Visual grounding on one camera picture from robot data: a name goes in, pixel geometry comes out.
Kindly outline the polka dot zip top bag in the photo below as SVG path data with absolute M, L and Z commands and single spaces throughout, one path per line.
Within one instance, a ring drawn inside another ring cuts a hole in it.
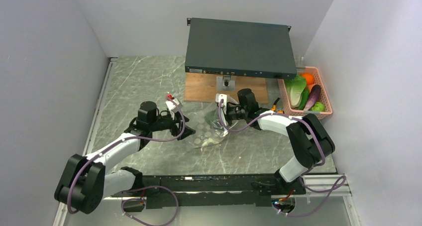
M 216 103 L 204 104 L 203 107 L 203 109 L 189 114 L 188 126 L 196 131 L 194 135 L 188 137 L 188 142 L 193 148 L 219 144 L 229 133 L 220 122 L 208 124 L 205 120 L 205 116 L 209 112 L 218 112 Z

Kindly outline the green fake leafy vegetable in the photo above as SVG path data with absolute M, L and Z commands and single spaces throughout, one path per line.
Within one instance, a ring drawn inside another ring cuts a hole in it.
M 301 103 L 301 95 L 306 88 L 306 80 L 300 75 L 296 75 L 291 80 L 285 80 L 288 100 L 292 108 L 296 108 Z

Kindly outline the orange fake fruit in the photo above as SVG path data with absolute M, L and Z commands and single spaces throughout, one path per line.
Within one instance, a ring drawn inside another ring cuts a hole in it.
M 310 73 L 302 73 L 301 77 L 303 77 L 305 79 L 307 85 L 312 85 L 312 84 L 315 83 L 315 78 Z

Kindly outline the green fake lime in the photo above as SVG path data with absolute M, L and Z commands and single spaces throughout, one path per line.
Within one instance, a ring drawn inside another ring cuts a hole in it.
M 311 107 L 311 111 L 314 111 L 314 112 L 324 112 L 325 109 L 326 109 L 325 104 L 323 104 L 322 102 L 316 102 Z

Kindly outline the dark green fake avocado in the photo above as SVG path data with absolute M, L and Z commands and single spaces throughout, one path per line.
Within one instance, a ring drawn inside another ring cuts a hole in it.
M 208 114 L 206 114 L 205 120 L 208 124 L 211 124 L 212 122 L 219 122 L 220 117 L 218 112 L 209 112 Z

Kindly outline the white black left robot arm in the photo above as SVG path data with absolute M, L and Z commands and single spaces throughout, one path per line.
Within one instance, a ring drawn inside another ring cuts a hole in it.
M 140 171 L 122 167 L 110 173 L 110 169 L 154 141 L 154 132 L 168 130 L 172 135 L 170 141 L 183 140 L 196 133 L 187 126 L 189 119 L 183 115 L 182 105 L 177 99 L 167 100 L 166 106 L 166 110 L 161 112 L 155 102 L 142 102 L 137 117 L 117 139 L 85 156 L 71 156 L 56 187 L 54 199 L 66 204 L 71 214 L 90 214 L 103 198 L 118 192 L 139 195 L 144 186 Z

